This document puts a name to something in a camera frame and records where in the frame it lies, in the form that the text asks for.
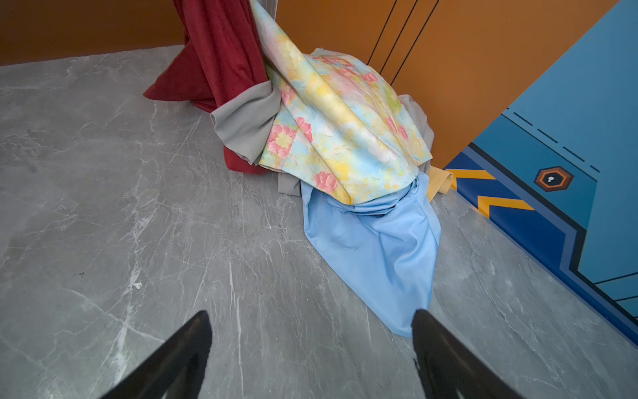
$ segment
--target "marble tile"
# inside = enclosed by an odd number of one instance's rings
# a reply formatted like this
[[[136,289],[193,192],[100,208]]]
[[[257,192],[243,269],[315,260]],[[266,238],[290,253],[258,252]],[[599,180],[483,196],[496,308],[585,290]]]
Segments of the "marble tile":
[[[0,68],[0,396],[98,398],[199,309],[200,398],[422,398],[274,175],[144,90],[179,47]],[[627,398],[638,350],[457,193],[432,313],[528,398]]]

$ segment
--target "blue wall panel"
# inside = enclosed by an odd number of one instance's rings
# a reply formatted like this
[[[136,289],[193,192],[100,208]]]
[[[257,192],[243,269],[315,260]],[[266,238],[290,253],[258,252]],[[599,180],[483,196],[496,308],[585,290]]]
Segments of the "blue wall panel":
[[[638,296],[638,275],[601,283],[598,288],[615,300]]]
[[[496,118],[474,140],[483,151],[549,202],[587,228],[596,181],[505,116]],[[540,169],[562,166],[574,175],[568,190],[545,192],[534,183]]]
[[[638,0],[621,0],[505,113],[598,180],[579,267],[595,283],[638,271],[637,93]]]
[[[457,176],[458,192],[475,206],[478,205],[478,196],[521,199],[531,206],[534,211],[513,209],[507,205],[491,206],[489,218],[574,293],[638,344],[638,320],[614,301],[629,297],[609,297],[577,270],[586,235],[578,223],[474,143],[450,162],[449,168],[485,170],[496,179]],[[613,288],[612,283],[609,281],[600,286]]]
[[[637,121],[638,0],[621,0],[469,147],[502,172],[500,181],[515,182],[578,231],[559,270],[549,269],[636,343]],[[566,190],[545,192],[535,177],[555,166],[574,179]],[[494,216],[513,223],[504,229],[512,237],[524,237],[520,213]],[[540,242],[533,231],[529,240]],[[556,248],[545,247],[534,256],[548,265]]]
[[[618,304],[628,311],[630,315],[634,317],[638,316],[638,298],[618,301]]]

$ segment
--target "orange wall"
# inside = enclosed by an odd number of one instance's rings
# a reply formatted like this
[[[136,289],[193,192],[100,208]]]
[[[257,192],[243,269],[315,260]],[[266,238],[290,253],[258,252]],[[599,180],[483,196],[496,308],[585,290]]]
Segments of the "orange wall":
[[[392,79],[399,72],[403,60],[408,56],[415,40],[419,37],[423,24],[434,13],[435,6],[436,0],[418,0],[416,2],[410,18],[403,26],[401,35],[396,39],[394,50],[379,71],[386,81],[392,82]]]
[[[368,62],[368,65],[373,67],[378,73],[382,73],[390,54],[395,53],[394,48],[399,35],[407,36],[407,34],[403,34],[405,26],[407,25],[408,17],[414,14],[418,3],[417,0],[396,0],[394,6],[392,6],[392,13],[390,13],[390,17],[383,27],[383,33],[376,43],[370,62]]]
[[[617,2],[440,0],[392,85],[426,111],[433,165],[446,166]]]
[[[171,0],[4,0],[0,64],[182,44]]]
[[[305,54],[318,47],[367,62],[394,0],[279,0],[277,23]]]

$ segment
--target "blue cloth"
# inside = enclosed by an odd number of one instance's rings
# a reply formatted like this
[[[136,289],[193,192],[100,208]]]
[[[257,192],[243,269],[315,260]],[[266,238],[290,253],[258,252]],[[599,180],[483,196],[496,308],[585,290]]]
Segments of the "blue cloth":
[[[411,337],[432,297],[441,225],[420,172],[398,192],[344,205],[302,181],[304,230],[328,265],[395,334]]]

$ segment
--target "floral fabric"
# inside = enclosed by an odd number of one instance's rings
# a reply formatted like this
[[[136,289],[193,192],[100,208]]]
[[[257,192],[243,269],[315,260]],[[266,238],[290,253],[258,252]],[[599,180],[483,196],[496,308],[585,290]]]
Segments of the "floral fabric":
[[[417,166],[432,156],[390,85],[352,56],[302,54],[256,1],[251,5],[266,72],[282,97],[260,165],[346,205],[412,184]]]

